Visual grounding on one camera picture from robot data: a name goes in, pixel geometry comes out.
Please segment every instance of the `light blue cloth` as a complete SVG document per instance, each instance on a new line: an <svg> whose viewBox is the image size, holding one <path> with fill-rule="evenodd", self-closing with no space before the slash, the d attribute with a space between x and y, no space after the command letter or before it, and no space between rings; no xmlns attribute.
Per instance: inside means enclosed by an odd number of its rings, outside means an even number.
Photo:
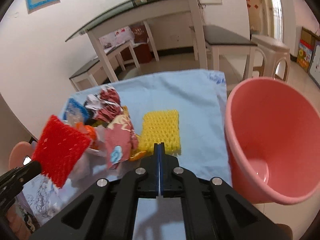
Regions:
<svg viewBox="0 0 320 240"><path fill-rule="evenodd" d="M180 166L191 170L197 177L209 180L218 176L231 185L224 137L227 92L223 72L197 69L155 73L116 82L112 86L119 93L121 105L128 107L137 134L141 133L142 118L147 112L178 110L181 141L181 155L178 156ZM77 92L71 97L83 104L87 95L96 94L99 91L100 87L94 87ZM60 200L52 201L58 206L57 209L64 207L97 179L103 177L109 180L118 179L129 168L133 168L130 166L131 163L123 163L127 167L122 167L120 174L115 174L117 171L106 171L103 158L97 156L89 158L92 175L76 183L68 180L66 185L56 193L55 197ZM30 182L26 184L24 194L34 196L35 188L42 183L41 179L38 179L40 182L36 186L29 186ZM180 200L162 197L156 200L140 199L133 239L184 240L185 230Z"/></svg>

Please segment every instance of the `pile of fabric scraps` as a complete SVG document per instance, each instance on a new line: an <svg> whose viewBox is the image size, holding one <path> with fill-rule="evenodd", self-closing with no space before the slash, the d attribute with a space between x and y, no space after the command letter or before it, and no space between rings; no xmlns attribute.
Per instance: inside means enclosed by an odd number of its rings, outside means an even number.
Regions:
<svg viewBox="0 0 320 240"><path fill-rule="evenodd" d="M108 169L116 168L120 162L135 161L145 155L145 151L138 151L139 141L128 108L121 107L120 97L113 87L106 85L99 94L88 95L84 107L91 116L84 127L88 123L92 127L96 126L97 134L89 151L104 152Z"/></svg>
<svg viewBox="0 0 320 240"><path fill-rule="evenodd" d="M88 95L85 108L92 119L111 123L117 116L123 113L120 106L120 97L113 87L105 86L97 95Z"/></svg>

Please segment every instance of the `poster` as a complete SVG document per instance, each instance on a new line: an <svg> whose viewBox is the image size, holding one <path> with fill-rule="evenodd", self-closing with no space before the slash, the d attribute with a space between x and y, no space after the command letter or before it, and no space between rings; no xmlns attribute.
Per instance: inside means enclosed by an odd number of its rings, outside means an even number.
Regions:
<svg viewBox="0 0 320 240"><path fill-rule="evenodd" d="M126 41L134 40L134 33L129 26L123 27L114 32L108 33L99 38L104 51L107 53L114 46L125 43Z"/></svg>
<svg viewBox="0 0 320 240"><path fill-rule="evenodd" d="M297 63L304 69L305 72L308 72L312 52L313 48L311 47L311 45L303 40L300 40Z"/></svg>

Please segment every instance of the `plastic bag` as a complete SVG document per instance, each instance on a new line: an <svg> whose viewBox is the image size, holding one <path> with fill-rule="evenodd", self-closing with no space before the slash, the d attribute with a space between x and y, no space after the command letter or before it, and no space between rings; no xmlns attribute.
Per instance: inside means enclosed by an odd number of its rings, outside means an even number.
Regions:
<svg viewBox="0 0 320 240"><path fill-rule="evenodd" d="M116 30L115 34L116 39L114 45L118 45L126 41L134 41L134 33L132 32L129 26Z"/></svg>
<svg viewBox="0 0 320 240"><path fill-rule="evenodd" d="M86 152L84 152L80 157L80 159L76 162L71 173L69 174L69 179L71 179L74 182L88 176L89 174L90 174L89 158Z"/></svg>

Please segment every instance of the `pink plastic bucket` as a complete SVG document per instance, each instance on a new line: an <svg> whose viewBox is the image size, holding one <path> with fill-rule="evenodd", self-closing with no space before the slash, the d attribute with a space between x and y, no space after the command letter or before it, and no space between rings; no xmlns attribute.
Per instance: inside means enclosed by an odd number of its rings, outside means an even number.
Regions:
<svg viewBox="0 0 320 240"><path fill-rule="evenodd" d="M320 117L299 92L252 78L231 92L225 132L233 188L251 203L295 204L320 182Z"/></svg>

